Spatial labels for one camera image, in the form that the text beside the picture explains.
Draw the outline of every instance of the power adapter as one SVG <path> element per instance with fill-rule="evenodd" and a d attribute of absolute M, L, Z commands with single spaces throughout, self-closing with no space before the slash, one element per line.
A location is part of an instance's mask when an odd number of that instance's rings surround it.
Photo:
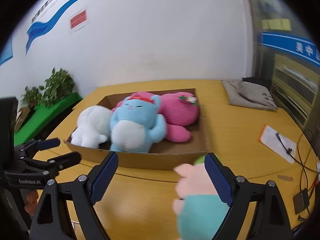
<path fill-rule="evenodd" d="M 305 188 L 293 197 L 293 205 L 295 214 L 304 211 L 310 204 L 308 190 Z"/>

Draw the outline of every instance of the blue stuffed toy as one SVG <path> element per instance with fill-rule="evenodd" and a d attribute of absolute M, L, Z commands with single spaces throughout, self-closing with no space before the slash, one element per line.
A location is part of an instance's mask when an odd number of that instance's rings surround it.
<path fill-rule="evenodd" d="M 110 120 L 110 151 L 147 153 L 153 143 L 162 141 L 167 133 L 166 120 L 158 114 L 161 99 L 127 97 Z"/>

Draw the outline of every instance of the red sign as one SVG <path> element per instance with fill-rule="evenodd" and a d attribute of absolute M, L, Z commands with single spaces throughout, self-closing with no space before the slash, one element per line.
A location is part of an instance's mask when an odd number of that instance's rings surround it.
<path fill-rule="evenodd" d="M 86 20 L 87 20 L 87 14 L 86 14 L 86 10 L 84 10 L 70 20 L 71 29 L 73 29 L 74 27 L 76 27 L 80 23 L 83 23 Z"/>

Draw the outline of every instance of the potted plant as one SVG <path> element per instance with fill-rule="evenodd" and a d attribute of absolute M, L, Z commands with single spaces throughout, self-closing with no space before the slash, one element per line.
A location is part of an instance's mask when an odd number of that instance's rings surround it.
<path fill-rule="evenodd" d="M 40 87 L 32 87 L 31 90 L 29 90 L 28 86 L 26 86 L 26 88 L 24 89 L 25 93 L 24 95 L 22 95 L 23 98 L 21 102 L 29 106 L 30 109 L 32 109 L 36 105 L 39 105 L 41 103 L 42 98 L 42 94 L 39 92 L 39 89 L 41 89 Z"/>
<path fill-rule="evenodd" d="M 73 87 L 75 86 L 68 71 L 62 68 L 57 72 L 55 68 L 53 68 L 51 77 L 44 82 L 45 87 L 42 86 L 39 88 L 44 90 L 42 103 L 46 107 L 53 106 L 65 96 L 72 93 Z"/>

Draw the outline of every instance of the stuffed toy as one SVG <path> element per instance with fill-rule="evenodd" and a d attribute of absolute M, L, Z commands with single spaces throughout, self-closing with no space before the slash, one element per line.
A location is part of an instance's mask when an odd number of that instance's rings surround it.
<path fill-rule="evenodd" d="M 137 92 L 131 96 L 151 98 L 154 94 Z M 187 142 L 191 138 L 191 133 L 185 126 L 193 124 L 199 116 L 197 98 L 187 92 L 164 94 L 160 98 L 161 106 L 158 113 L 162 114 L 167 121 L 167 134 L 165 138 L 171 142 Z"/>
<path fill-rule="evenodd" d="M 127 97 L 110 120 L 111 151 L 149 152 L 153 143 L 162 141 L 167 133 L 166 121 L 158 114 L 161 99 Z"/>
<path fill-rule="evenodd" d="M 173 201 L 179 240 L 211 240 L 228 213 L 228 205 L 220 200 L 204 163 L 181 164 L 174 171 L 182 177 L 176 185 L 180 199 Z"/>
<path fill-rule="evenodd" d="M 90 106 L 78 117 L 77 129 L 71 134 L 74 145 L 97 149 L 108 140 L 112 111 L 103 106 Z"/>

